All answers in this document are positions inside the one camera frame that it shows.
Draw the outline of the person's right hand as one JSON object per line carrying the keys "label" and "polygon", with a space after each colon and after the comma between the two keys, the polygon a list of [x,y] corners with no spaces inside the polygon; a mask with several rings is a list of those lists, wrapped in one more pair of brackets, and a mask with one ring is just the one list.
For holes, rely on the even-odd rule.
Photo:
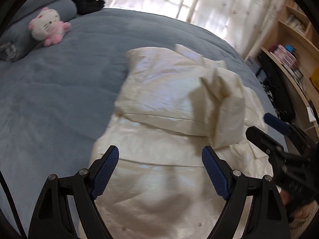
{"label": "person's right hand", "polygon": [[[284,205],[284,210],[287,212],[286,205],[292,201],[292,197],[287,191],[281,189],[280,196]],[[289,224],[291,228],[308,227],[318,225],[318,203],[312,201],[311,203],[298,207],[290,216],[294,217],[294,220]]]}

